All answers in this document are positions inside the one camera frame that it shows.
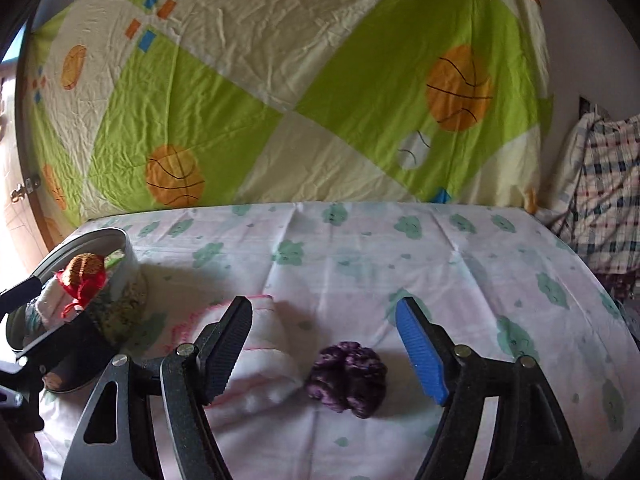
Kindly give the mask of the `cloud print bed sheet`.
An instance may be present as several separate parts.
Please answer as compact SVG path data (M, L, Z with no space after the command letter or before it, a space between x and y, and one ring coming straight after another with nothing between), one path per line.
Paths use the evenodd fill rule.
M481 356L541 365L587 474L604 478L639 427L639 351L614 301L562 240L519 209L395 203L277 204L123 214L148 283L134 352L192 339L235 296L269 330L298 382L344 340L378 352L387 393L370 418L301 388L217 428L237 479L410 479L440 408L424 396L395 326L416 300Z

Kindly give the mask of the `white sponge block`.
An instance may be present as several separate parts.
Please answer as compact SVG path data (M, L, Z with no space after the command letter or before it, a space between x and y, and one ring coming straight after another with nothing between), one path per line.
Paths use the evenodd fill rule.
M35 303L35 309L46 330L54 330L76 316L73 308L65 310L72 300L55 276L47 280Z

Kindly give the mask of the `purple scrunchie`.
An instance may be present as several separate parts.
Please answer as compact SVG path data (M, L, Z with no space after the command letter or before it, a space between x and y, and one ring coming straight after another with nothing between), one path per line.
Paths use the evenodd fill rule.
M311 400L360 419L374 415L386 396L387 366L372 349L342 341L322 349L305 380Z

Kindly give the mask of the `green patterned wall sheet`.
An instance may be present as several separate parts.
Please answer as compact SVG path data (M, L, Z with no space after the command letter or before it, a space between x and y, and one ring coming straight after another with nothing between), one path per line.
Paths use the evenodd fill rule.
M44 0L25 125L54 240L125 212L537 208L539 0Z

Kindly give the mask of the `red gold drawstring pouch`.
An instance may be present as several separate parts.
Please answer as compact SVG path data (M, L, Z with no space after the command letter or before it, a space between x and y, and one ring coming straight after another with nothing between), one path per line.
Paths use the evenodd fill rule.
M106 283L105 257L93 252L73 256L55 277L73 298L65 310L83 311Z

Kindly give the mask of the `plaid checkered bag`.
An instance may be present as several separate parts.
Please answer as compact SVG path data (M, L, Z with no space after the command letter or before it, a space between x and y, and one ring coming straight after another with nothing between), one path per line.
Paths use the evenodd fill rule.
M536 217L614 299L631 298L639 284L639 117L614 120L581 98Z

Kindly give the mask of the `brown wooden door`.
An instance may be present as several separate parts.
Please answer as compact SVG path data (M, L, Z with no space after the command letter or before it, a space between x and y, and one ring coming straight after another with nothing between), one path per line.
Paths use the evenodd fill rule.
M23 43L22 27L1 60L1 289L27 278L47 255L29 196L18 203L11 191L27 177L20 159L20 136L16 130L17 63Z

